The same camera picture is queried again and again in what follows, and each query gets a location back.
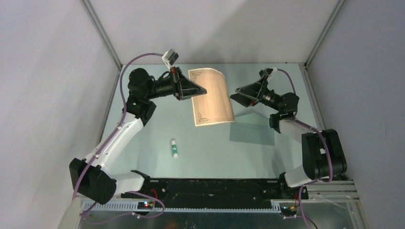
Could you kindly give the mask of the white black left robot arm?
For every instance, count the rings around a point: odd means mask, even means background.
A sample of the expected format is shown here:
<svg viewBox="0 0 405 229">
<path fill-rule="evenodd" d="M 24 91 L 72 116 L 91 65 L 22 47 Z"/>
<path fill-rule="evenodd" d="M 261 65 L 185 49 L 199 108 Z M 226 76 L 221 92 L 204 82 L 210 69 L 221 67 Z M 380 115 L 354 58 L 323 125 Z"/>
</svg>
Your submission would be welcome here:
<svg viewBox="0 0 405 229">
<path fill-rule="evenodd" d="M 106 204 L 113 196 L 132 191 L 138 198 L 147 198 L 151 192 L 150 184 L 145 182 L 147 175 L 136 170 L 114 174 L 112 166 L 151 119 L 156 109 L 153 99 L 173 95 L 182 101 L 207 93 L 205 88 L 186 78 L 179 67 L 171 67 L 158 79 L 137 68 L 129 74 L 128 90 L 121 118 L 109 136 L 85 158 L 71 161 L 73 197 L 81 194 L 95 203 Z"/>
</svg>

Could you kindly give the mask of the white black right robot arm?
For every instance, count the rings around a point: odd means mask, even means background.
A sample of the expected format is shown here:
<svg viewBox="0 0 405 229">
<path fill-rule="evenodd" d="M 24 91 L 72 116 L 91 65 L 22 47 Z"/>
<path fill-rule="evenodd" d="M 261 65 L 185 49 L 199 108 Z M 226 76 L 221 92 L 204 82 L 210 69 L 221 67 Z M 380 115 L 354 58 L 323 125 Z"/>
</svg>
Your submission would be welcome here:
<svg viewBox="0 0 405 229">
<path fill-rule="evenodd" d="M 297 119 L 299 96 L 294 86 L 285 94 L 269 89 L 269 81 L 278 71 L 277 68 L 261 70 L 258 81 L 236 88 L 230 98 L 244 107 L 263 104 L 276 110 L 269 116 L 270 128 L 301 145 L 302 164 L 282 174 L 285 182 L 277 187 L 281 198 L 291 199 L 299 186 L 317 181 L 331 182 L 335 176 L 344 174 L 347 162 L 336 130 L 318 130 Z"/>
</svg>

